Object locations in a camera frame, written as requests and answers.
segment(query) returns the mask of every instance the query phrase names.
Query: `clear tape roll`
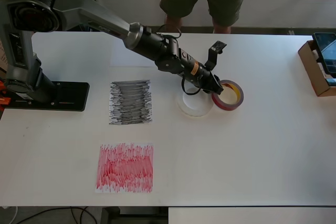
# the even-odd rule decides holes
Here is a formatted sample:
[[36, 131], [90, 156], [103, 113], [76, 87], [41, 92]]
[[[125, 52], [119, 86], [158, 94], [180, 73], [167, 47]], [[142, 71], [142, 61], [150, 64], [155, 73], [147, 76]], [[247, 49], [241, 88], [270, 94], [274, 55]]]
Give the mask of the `clear tape roll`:
[[[193, 93], [197, 90], [197, 88], [190, 88], [187, 92]], [[203, 91], [196, 95], [187, 95], [186, 93], [181, 92], [177, 95], [176, 101], [183, 113], [193, 117], [206, 115], [214, 105], [211, 95]]]

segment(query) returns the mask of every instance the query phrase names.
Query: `cable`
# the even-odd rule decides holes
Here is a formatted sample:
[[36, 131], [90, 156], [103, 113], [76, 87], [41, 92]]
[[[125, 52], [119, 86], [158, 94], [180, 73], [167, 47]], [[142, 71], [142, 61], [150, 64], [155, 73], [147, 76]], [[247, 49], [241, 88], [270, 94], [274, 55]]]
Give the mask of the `cable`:
[[78, 224], [78, 222], [77, 222], [77, 220], [76, 220], [76, 218], [75, 218], [75, 215], [74, 215], [74, 213], [73, 213], [72, 207], [70, 207], [70, 210], [71, 210], [71, 215], [72, 215], [72, 217], [73, 217], [74, 220], [75, 220], [75, 223]]
[[165, 26], [172, 26], [172, 27], [176, 28], [177, 31], [178, 31], [178, 33], [179, 33], [178, 37], [175, 37], [175, 36], [172, 36], [172, 35], [165, 35], [165, 37], [167, 37], [167, 38], [173, 38], [173, 39], [178, 39], [178, 38], [180, 38], [182, 36], [181, 30], [178, 27], [170, 25], [170, 24], [164, 24], [164, 25], [160, 26], [155, 33], [157, 34], [161, 30], [161, 28], [165, 27]]
[[26, 218], [26, 219], [23, 219], [23, 220], [19, 221], [17, 224], [21, 224], [22, 222], [24, 222], [24, 221], [26, 221], [26, 220], [30, 220], [31, 218], [36, 217], [36, 216], [38, 216], [38, 215], [44, 214], [45, 212], [54, 211], [54, 210], [64, 210], [64, 209], [80, 209], [80, 210], [86, 212], [89, 216], [91, 216], [92, 219], [94, 220], [95, 224], [98, 224], [96, 218], [95, 218], [89, 211], [87, 211], [87, 210], [85, 210], [85, 209], [83, 209], [83, 208], [81, 208], [81, 207], [58, 207], [58, 208], [51, 208], [51, 209], [48, 209], [48, 210], [44, 210], [44, 211], [42, 211], [42, 212], [39, 212], [39, 213], [37, 213], [37, 214], [35, 214], [35, 215], [32, 215], [32, 216], [30, 216], [30, 217], [28, 217], [28, 218]]
[[85, 209], [87, 209], [88, 207], [84, 207], [82, 213], [80, 214], [80, 217], [79, 217], [79, 224], [82, 224], [82, 217], [83, 217], [83, 213], [85, 211]]
[[186, 93], [187, 95], [196, 95], [196, 94], [198, 94], [198, 93], [200, 92], [201, 87], [200, 87], [195, 93], [187, 93], [187, 92], [185, 91], [184, 81], [185, 81], [185, 75], [183, 75], [183, 77], [182, 77], [182, 83], [181, 83], [182, 90], [183, 90], [184, 93]]
[[12, 224], [13, 223], [13, 221], [15, 220], [15, 218], [16, 218], [16, 215], [17, 215], [17, 211], [18, 211], [18, 207], [16, 207], [16, 210], [15, 210], [15, 214], [14, 214], [14, 217], [12, 218], [12, 220], [10, 221], [10, 223], [9, 224]]

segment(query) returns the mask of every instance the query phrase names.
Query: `cardboard box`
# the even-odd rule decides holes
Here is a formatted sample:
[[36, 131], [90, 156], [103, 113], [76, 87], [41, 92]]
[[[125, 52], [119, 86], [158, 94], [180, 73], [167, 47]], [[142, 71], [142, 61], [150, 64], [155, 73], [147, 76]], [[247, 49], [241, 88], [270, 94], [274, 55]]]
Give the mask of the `cardboard box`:
[[315, 43], [313, 40], [306, 42], [299, 50], [299, 56], [304, 68], [307, 71], [311, 85], [318, 97], [331, 97], [336, 95], [336, 87], [330, 87], [324, 78], [324, 75], [315, 60]]
[[8, 67], [8, 63], [7, 63], [7, 58], [5, 55], [5, 50], [0, 40], [0, 77], [2, 79], [6, 77], [7, 67]]

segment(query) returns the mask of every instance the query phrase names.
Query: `phone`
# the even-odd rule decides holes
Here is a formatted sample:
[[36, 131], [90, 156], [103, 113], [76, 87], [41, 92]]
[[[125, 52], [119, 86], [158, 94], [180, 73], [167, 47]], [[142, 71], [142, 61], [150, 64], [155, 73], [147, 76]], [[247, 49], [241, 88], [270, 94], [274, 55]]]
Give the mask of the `phone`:
[[313, 38], [325, 73], [336, 78], [336, 34], [315, 33]]

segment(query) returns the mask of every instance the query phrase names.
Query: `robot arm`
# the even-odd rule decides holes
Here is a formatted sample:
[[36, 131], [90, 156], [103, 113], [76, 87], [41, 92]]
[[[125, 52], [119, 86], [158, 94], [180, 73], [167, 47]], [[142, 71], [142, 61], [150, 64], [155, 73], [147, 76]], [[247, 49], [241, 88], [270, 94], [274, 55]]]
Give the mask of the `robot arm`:
[[152, 33], [139, 23], [128, 24], [94, 0], [0, 0], [0, 37], [8, 59], [6, 86], [24, 99], [48, 103], [57, 88], [42, 72], [33, 53], [32, 31], [67, 31], [87, 24], [123, 40], [126, 48], [155, 62], [161, 71], [178, 74], [207, 93], [223, 90], [211, 73], [217, 54], [226, 46], [218, 41], [203, 65], [178, 47], [172, 36]]

